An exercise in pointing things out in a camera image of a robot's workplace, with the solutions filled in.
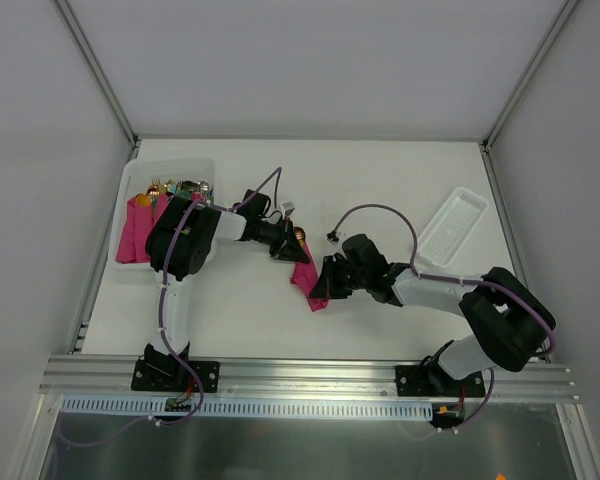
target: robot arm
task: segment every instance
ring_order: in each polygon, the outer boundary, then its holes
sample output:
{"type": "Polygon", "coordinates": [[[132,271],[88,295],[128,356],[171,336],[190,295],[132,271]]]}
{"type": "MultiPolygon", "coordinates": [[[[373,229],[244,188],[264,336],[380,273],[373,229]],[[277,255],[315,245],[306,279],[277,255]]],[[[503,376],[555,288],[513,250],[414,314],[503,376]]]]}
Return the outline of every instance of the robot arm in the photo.
{"type": "MultiPolygon", "coordinates": [[[[218,239],[255,240],[269,245],[269,253],[276,260],[309,263],[309,257],[293,232],[291,220],[285,217],[275,224],[267,222],[264,215],[270,204],[269,197],[260,193],[252,194],[251,190],[247,191],[244,198],[251,200],[243,202],[235,213],[200,204],[185,219],[166,266],[166,291],[164,300],[159,302],[162,305],[163,328],[156,329],[144,350],[142,362],[147,369],[142,375],[143,378],[151,377],[145,382],[179,385],[186,381],[185,370],[170,355],[161,333],[164,331],[174,352],[186,360],[189,354],[188,323],[194,277],[207,261],[218,239]]],[[[165,259],[175,230],[190,205],[191,200],[172,196],[147,238],[146,251],[151,267],[156,272],[160,295],[165,287],[165,259]]]]}
{"type": "MultiPolygon", "coordinates": [[[[494,365],[520,371],[546,339],[545,331],[525,309],[491,288],[418,278],[408,264],[388,263],[364,234],[347,239],[342,250],[344,255],[324,257],[312,298],[346,298],[353,290],[365,289],[381,303],[420,305],[468,321],[473,335],[445,344],[423,361],[422,378],[437,391],[494,365]]],[[[555,328],[553,316],[506,269],[494,267],[481,278],[465,280],[504,287],[535,310],[552,330],[555,328]]]]}

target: metal extrusion frame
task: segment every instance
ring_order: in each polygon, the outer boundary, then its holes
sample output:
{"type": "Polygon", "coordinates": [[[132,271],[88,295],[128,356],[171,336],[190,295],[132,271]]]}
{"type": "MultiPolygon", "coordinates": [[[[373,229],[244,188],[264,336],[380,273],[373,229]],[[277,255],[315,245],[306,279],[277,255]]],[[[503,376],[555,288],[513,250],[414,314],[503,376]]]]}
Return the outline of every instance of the metal extrusion frame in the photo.
{"type": "MultiPolygon", "coordinates": [[[[446,402],[456,398],[398,397],[396,365],[405,361],[269,360],[214,358],[220,362],[218,397],[305,400],[446,402]]],[[[54,355],[41,393],[146,395],[130,389],[136,357],[54,355]]],[[[467,399],[480,402],[481,399],[467,399]]],[[[533,362],[519,373],[496,369],[494,403],[577,404],[580,397],[564,365],[533,362]]]]}
{"type": "MultiPolygon", "coordinates": [[[[126,156],[125,163],[130,162],[138,157],[140,150],[141,141],[138,140],[134,145],[129,147],[129,153],[126,156]]],[[[102,282],[102,275],[107,265],[107,256],[109,253],[109,236],[111,235],[111,225],[113,223],[113,212],[115,210],[115,198],[112,200],[111,208],[109,209],[109,217],[107,224],[102,231],[100,239],[98,240],[98,247],[96,249],[95,256],[91,262],[87,281],[82,290],[80,296],[80,304],[76,311],[76,317],[74,320],[74,328],[72,334],[69,337],[69,341],[66,344],[66,351],[68,353],[78,353],[82,349],[84,339],[87,336],[87,329],[89,328],[89,322],[91,320],[91,314],[93,313],[93,307],[96,303],[98,296],[98,290],[100,290],[100,283],[102,282]]]]}
{"type": "Polygon", "coordinates": [[[27,435],[28,445],[10,478],[37,480],[45,468],[47,450],[60,412],[62,395],[39,394],[36,400],[35,419],[27,435]]]}
{"type": "Polygon", "coordinates": [[[595,448],[582,405],[556,405],[556,409],[576,478],[600,479],[600,455],[595,448]]]}
{"type": "Polygon", "coordinates": [[[118,100],[107,76],[102,69],[102,65],[96,56],[93,47],[89,43],[87,36],[84,33],[84,29],[80,25],[78,21],[78,17],[73,10],[73,7],[69,3],[69,0],[52,0],[55,4],[60,17],[62,18],[71,38],[76,44],[76,47],[80,51],[80,55],[82,56],[87,68],[91,71],[93,79],[95,80],[98,88],[102,92],[104,99],[106,100],[109,108],[111,109],[111,113],[115,118],[120,130],[123,135],[126,137],[127,141],[134,145],[137,140],[137,136],[133,131],[133,127],[129,122],[129,118],[127,117],[124,109],[122,108],[122,104],[118,100]]]}
{"type": "Polygon", "coordinates": [[[480,153],[482,155],[482,161],[484,162],[484,169],[487,173],[487,179],[489,180],[489,186],[491,187],[491,193],[493,194],[493,200],[496,204],[496,210],[498,211],[498,218],[500,219],[500,226],[502,227],[502,233],[504,234],[504,240],[509,250],[509,257],[511,257],[511,264],[513,265],[513,272],[516,277],[522,282],[523,285],[528,286],[527,277],[524,272],[524,265],[520,257],[520,251],[513,234],[513,228],[511,226],[511,219],[509,218],[509,212],[500,189],[500,183],[498,182],[498,175],[495,170],[495,165],[491,159],[491,155],[487,152],[484,146],[480,146],[480,153]]]}
{"type": "Polygon", "coordinates": [[[498,139],[498,136],[509,120],[509,117],[515,111],[518,103],[524,99],[524,94],[528,90],[533,79],[536,77],[540,67],[547,58],[547,55],[554,47],[557,40],[560,38],[560,35],[573,18],[573,14],[583,3],[583,1],[584,0],[565,0],[562,4],[560,11],[553,19],[549,29],[545,33],[544,37],[540,41],[540,44],[531,56],[529,63],[527,63],[527,66],[522,72],[522,75],[520,75],[518,82],[509,95],[509,98],[507,98],[504,107],[500,111],[498,118],[491,128],[491,132],[489,135],[487,135],[487,139],[485,140],[485,148],[487,152],[491,151],[491,147],[493,147],[493,144],[498,139]]]}

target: wire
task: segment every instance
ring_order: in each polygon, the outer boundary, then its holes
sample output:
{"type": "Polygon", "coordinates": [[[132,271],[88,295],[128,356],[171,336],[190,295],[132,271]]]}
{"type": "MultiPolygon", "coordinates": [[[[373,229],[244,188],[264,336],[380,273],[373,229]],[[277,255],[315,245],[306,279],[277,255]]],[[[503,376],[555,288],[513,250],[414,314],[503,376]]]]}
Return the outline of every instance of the wire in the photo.
{"type": "Polygon", "coordinates": [[[266,217],[262,217],[262,219],[263,220],[268,220],[269,218],[273,217],[276,213],[279,213],[280,214],[280,218],[282,218],[282,212],[280,210],[274,210],[273,212],[271,212],[266,217]]]}
{"type": "Polygon", "coordinates": [[[462,411],[464,412],[464,401],[467,398],[467,391],[466,388],[464,387],[464,385],[462,386],[462,396],[460,397],[460,401],[458,403],[456,403],[453,408],[456,407],[461,407],[462,411]]]}
{"type": "Polygon", "coordinates": [[[482,409],[487,405],[487,403],[489,403],[489,400],[491,399],[491,395],[493,395],[493,386],[496,383],[496,374],[493,371],[493,368],[489,368],[488,370],[489,370],[489,373],[491,374],[491,380],[489,380],[489,389],[487,390],[487,394],[482,399],[482,403],[478,406],[478,408],[476,408],[471,415],[469,415],[467,418],[465,418],[464,421],[460,425],[455,427],[456,430],[458,430],[460,428],[464,428],[464,426],[467,423],[470,423],[471,421],[473,421],[473,419],[476,418],[476,416],[482,411],[482,409]]]}
{"type": "Polygon", "coordinates": [[[175,399],[174,402],[175,403],[184,403],[187,400],[189,400],[189,397],[191,397],[191,392],[193,392],[193,381],[191,379],[189,379],[189,385],[187,386],[186,390],[184,392],[182,392],[180,395],[178,395],[175,399]]]}
{"type": "MultiPolygon", "coordinates": [[[[280,183],[280,176],[282,175],[282,167],[278,167],[276,168],[271,175],[269,175],[264,182],[262,182],[260,184],[260,186],[258,188],[256,188],[254,190],[254,192],[249,195],[249,197],[247,197],[246,200],[244,200],[242,203],[240,203],[239,205],[236,205],[234,207],[231,208],[226,208],[226,207],[221,207],[219,205],[212,205],[212,207],[217,208],[219,210],[224,210],[224,211],[230,211],[233,212],[235,210],[237,210],[238,208],[244,206],[245,204],[247,204],[248,202],[250,202],[253,197],[256,196],[257,193],[260,192],[260,190],[262,190],[265,185],[267,185],[267,183],[269,183],[271,181],[271,179],[277,175],[276,178],[276,185],[275,185],[275,190],[274,190],[274,194],[273,194],[273,203],[274,206],[277,208],[278,206],[278,185],[280,183]]],[[[186,223],[187,219],[189,218],[189,215],[191,215],[191,212],[193,212],[193,210],[198,206],[198,205],[205,205],[203,202],[201,201],[193,201],[191,202],[191,204],[189,205],[189,207],[187,208],[187,210],[184,212],[184,214],[182,215],[182,218],[180,219],[180,223],[178,223],[178,226],[176,227],[173,237],[171,238],[171,243],[169,244],[169,248],[167,249],[167,253],[165,255],[165,259],[164,259],[164,266],[162,269],[162,284],[163,285],[168,285],[168,280],[169,280],[169,276],[168,276],[168,267],[169,267],[169,261],[171,260],[171,255],[173,254],[173,250],[175,248],[176,242],[178,240],[178,237],[180,236],[180,233],[182,232],[182,229],[184,227],[184,224],[186,223]]],[[[182,365],[185,370],[187,370],[187,372],[191,375],[191,377],[193,378],[193,380],[195,381],[195,383],[198,385],[198,390],[200,391],[200,398],[198,400],[198,403],[196,404],[195,407],[193,407],[186,415],[184,415],[183,417],[179,418],[178,420],[158,420],[156,422],[157,425],[178,425],[180,423],[184,423],[186,422],[189,418],[191,418],[192,415],[194,415],[198,410],[200,410],[200,408],[202,407],[202,402],[204,401],[204,390],[202,388],[202,382],[200,381],[200,378],[198,377],[198,375],[196,374],[196,372],[189,366],[189,364],[187,362],[185,362],[184,360],[182,360],[178,354],[173,350],[173,348],[171,347],[171,345],[169,344],[169,340],[167,339],[165,332],[165,328],[164,328],[164,302],[165,302],[165,297],[166,297],[166,292],[167,292],[167,287],[163,287],[160,290],[160,300],[158,302],[158,325],[159,328],[161,329],[160,332],[160,338],[162,339],[166,349],[169,351],[169,354],[171,356],[173,356],[176,361],[178,363],[180,363],[180,365],[182,365]]],[[[191,391],[193,391],[193,384],[190,383],[190,389],[191,391]]],[[[118,430],[117,432],[113,433],[112,435],[109,435],[108,437],[105,437],[103,439],[94,441],[94,442],[75,442],[73,440],[68,439],[63,433],[62,433],[62,419],[63,419],[63,415],[60,415],[59,419],[58,419],[58,423],[56,425],[56,435],[58,436],[58,438],[60,440],[62,440],[64,443],[66,443],[67,445],[71,446],[71,447],[76,447],[76,448],[90,448],[90,447],[97,447],[99,445],[104,445],[112,440],[114,440],[115,438],[117,438],[118,436],[120,436],[121,434],[123,434],[124,432],[126,432],[127,430],[129,430],[131,427],[133,427],[134,425],[140,423],[143,420],[149,420],[152,421],[153,417],[152,416],[141,416],[141,417],[136,417],[133,420],[131,420],[129,423],[127,423],[126,425],[124,425],[122,428],[120,428],[120,430],[118,430]]]]}
{"type": "Polygon", "coordinates": [[[264,182],[262,182],[258,188],[256,188],[253,192],[251,192],[251,195],[249,195],[247,198],[245,198],[241,203],[238,203],[237,205],[234,205],[233,207],[229,207],[229,208],[221,207],[220,205],[211,205],[211,207],[215,208],[217,210],[223,210],[225,212],[235,212],[236,210],[244,207],[247,203],[249,203],[251,200],[253,200],[254,197],[258,193],[260,193],[260,190],[262,190],[265,187],[265,185],[267,185],[267,183],[269,183],[271,181],[271,179],[273,177],[275,177],[276,175],[277,175],[276,185],[273,190],[273,206],[274,206],[274,208],[278,208],[278,186],[280,184],[280,176],[282,175],[282,167],[278,167],[273,172],[271,172],[271,175],[269,175],[264,180],[264,182]]]}
{"type": "Polygon", "coordinates": [[[264,214],[266,215],[267,213],[269,213],[269,209],[271,208],[271,199],[267,198],[267,206],[264,209],[264,214]]]}
{"type": "Polygon", "coordinates": [[[418,251],[418,235],[416,234],[416,230],[415,230],[415,228],[413,228],[413,224],[409,221],[409,219],[407,217],[405,217],[402,214],[402,212],[396,210],[395,208],[389,207],[387,205],[382,205],[379,203],[366,203],[363,205],[358,205],[357,207],[353,207],[345,212],[345,214],[340,218],[340,220],[338,221],[338,223],[336,224],[334,229],[331,231],[331,233],[336,233],[338,231],[338,228],[340,228],[340,225],[342,225],[342,223],[346,220],[346,218],[349,215],[351,215],[353,212],[355,212],[357,210],[361,210],[363,208],[380,208],[382,210],[388,210],[390,212],[395,213],[407,224],[407,227],[409,227],[409,230],[411,231],[411,236],[413,238],[413,248],[411,250],[411,257],[409,259],[409,267],[411,268],[411,271],[414,273],[414,275],[416,275],[418,278],[424,278],[426,280],[436,280],[436,281],[441,281],[441,282],[457,283],[460,285],[465,284],[465,285],[483,286],[483,287],[491,288],[493,290],[497,290],[497,291],[505,294],[507,297],[509,297],[511,300],[513,300],[515,303],[517,303],[522,309],[524,309],[538,323],[538,325],[540,325],[542,330],[544,330],[545,334],[547,335],[547,338],[549,339],[549,347],[546,350],[543,350],[542,352],[537,353],[536,355],[538,357],[546,356],[555,350],[556,339],[555,339],[553,330],[551,330],[551,327],[549,327],[547,322],[545,322],[544,318],[542,318],[542,316],[540,316],[540,314],[538,312],[536,312],[524,300],[522,300],[518,295],[516,295],[514,292],[512,292],[508,288],[505,288],[502,285],[498,285],[497,283],[489,282],[486,280],[460,279],[458,277],[452,277],[452,276],[447,276],[447,275],[434,275],[431,273],[420,273],[415,266],[416,253],[418,251]]]}

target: black bracket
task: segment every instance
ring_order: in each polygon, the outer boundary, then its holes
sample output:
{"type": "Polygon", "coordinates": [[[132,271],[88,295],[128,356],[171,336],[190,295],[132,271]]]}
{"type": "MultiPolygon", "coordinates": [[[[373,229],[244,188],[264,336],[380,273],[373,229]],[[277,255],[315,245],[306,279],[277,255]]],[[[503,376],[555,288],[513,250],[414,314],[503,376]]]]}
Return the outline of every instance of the black bracket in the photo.
{"type": "Polygon", "coordinates": [[[462,380],[446,382],[443,391],[436,388],[421,377],[415,375],[422,367],[420,365],[397,365],[396,390],[399,397],[458,397],[462,396],[464,387],[465,398],[482,398],[485,396],[484,378],[481,372],[476,372],[462,380]]]}
{"type": "MultiPolygon", "coordinates": [[[[187,363],[200,377],[204,393],[217,393],[218,380],[220,380],[220,363],[207,361],[187,360],[187,363]]],[[[164,375],[162,372],[147,365],[144,357],[136,361],[131,379],[131,390],[134,392],[174,392],[181,393],[189,386],[188,376],[182,381],[164,375]]],[[[194,392],[199,392],[197,384],[194,384],[194,392]]]]}

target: small white connector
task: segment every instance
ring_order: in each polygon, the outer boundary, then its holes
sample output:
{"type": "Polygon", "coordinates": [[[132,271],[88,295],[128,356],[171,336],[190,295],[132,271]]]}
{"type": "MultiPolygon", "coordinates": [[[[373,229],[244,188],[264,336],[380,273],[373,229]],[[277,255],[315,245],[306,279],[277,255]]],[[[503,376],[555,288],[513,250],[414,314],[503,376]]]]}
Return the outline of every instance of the small white connector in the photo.
{"type": "Polygon", "coordinates": [[[289,218],[295,209],[296,207],[293,202],[280,202],[278,205],[278,210],[280,210],[282,218],[289,218]]]}

